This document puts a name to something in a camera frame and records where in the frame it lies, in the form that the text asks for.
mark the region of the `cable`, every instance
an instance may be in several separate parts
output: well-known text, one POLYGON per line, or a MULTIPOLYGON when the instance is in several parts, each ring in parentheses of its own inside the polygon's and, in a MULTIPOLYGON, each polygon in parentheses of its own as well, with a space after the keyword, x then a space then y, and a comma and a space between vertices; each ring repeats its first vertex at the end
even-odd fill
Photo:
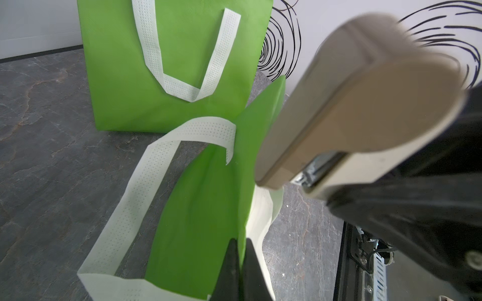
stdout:
POLYGON ((380 252, 394 252, 396 251, 397 248, 388 248, 388 249, 377 249, 377 250, 373 250, 372 252, 370 252, 368 254, 368 264, 370 265, 371 264, 371 260, 372 260, 372 257, 375 253, 380 253, 380 252))

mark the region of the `screw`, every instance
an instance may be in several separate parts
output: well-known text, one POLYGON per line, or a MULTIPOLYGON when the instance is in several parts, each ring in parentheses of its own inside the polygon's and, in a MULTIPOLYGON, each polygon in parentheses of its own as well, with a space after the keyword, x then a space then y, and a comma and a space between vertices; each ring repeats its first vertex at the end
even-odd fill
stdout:
POLYGON ((482 271, 482 253, 470 250, 465 253, 465 261, 474 270, 482 271))

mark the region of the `non-woven tote bag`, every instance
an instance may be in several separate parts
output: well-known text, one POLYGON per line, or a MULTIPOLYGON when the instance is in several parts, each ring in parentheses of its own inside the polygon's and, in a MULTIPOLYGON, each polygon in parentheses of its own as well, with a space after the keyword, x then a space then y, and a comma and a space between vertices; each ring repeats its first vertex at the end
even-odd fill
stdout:
POLYGON ((233 120, 272 2, 78 0, 96 127, 168 132, 196 117, 233 120))
POLYGON ((284 77, 274 81, 233 122, 195 118, 148 146, 79 269, 95 301, 206 300, 229 240, 237 239, 242 262, 247 237, 274 298, 261 245, 282 194, 255 186, 254 165, 281 109, 284 83, 284 77), (183 172, 162 211, 145 279, 115 277, 181 140, 212 144, 183 172))

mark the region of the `white bag handle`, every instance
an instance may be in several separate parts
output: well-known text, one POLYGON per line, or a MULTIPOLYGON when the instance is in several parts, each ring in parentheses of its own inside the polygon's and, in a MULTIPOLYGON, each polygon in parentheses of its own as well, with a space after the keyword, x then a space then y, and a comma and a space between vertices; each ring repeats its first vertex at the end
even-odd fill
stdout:
POLYGON ((209 61, 201 89, 164 74, 161 48, 157 34, 155 0, 132 0, 135 26, 141 41, 146 66, 166 93, 194 102, 214 93, 233 46, 241 15, 227 8, 217 36, 216 45, 209 61))
MULTIPOLYGON (((219 117, 192 119, 150 144, 127 183, 124 195, 110 216, 77 275, 94 301, 197 301, 161 289, 144 279, 114 276, 135 239, 141 222, 166 174, 181 141, 200 141, 226 148, 226 164, 233 157, 236 125, 219 117)), ((274 297, 264 262, 262 241, 272 219, 269 192, 256 187, 246 236, 253 240, 267 287, 274 297)))

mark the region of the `white wall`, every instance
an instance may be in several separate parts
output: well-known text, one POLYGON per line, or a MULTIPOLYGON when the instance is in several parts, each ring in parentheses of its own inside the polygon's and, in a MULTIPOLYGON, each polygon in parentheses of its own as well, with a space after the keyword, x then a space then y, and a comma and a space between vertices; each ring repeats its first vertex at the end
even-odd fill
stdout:
POLYGON ((76 0, 0 0, 0 59, 81 44, 76 0))

